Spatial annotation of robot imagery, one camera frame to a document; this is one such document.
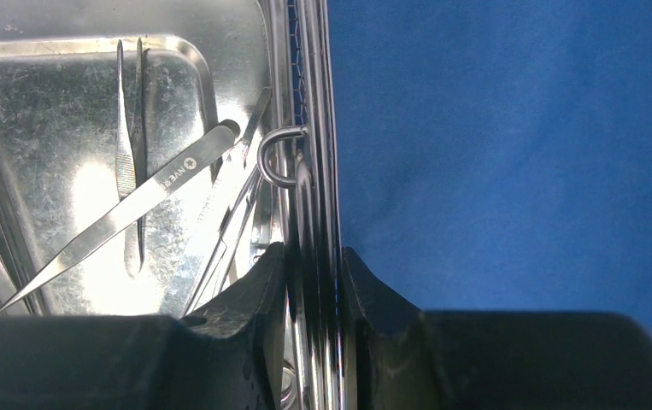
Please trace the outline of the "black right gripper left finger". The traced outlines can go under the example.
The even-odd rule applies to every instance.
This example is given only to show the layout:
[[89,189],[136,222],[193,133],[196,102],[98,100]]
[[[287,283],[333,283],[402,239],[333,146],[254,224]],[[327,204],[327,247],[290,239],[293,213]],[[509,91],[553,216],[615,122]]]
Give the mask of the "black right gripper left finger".
[[182,319],[0,318],[0,409],[277,409],[285,246]]

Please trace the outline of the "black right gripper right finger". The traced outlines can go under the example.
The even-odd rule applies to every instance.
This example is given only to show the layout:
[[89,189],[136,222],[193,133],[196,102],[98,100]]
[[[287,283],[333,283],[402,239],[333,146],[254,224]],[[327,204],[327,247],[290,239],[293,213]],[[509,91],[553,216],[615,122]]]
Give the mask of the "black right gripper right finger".
[[626,316],[426,311],[342,263],[352,409],[652,409],[652,339]]

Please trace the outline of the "wire mesh steel tray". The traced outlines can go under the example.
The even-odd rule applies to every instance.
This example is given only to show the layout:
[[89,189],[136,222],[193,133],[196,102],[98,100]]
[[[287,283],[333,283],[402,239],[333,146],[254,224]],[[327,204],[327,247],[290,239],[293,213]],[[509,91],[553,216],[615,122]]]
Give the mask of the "wire mesh steel tray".
[[337,133],[326,1],[286,2],[295,123],[268,133],[261,175],[288,199],[289,316],[303,409],[345,409]]

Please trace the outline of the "blue surgical wrap cloth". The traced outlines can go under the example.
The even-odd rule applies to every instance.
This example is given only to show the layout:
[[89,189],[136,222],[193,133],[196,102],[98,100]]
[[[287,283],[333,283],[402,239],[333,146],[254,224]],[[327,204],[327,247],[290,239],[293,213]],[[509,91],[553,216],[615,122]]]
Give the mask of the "blue surgical wrap cloth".
[[424,309],[652,336],[652,1],[332,1],[344,244]]

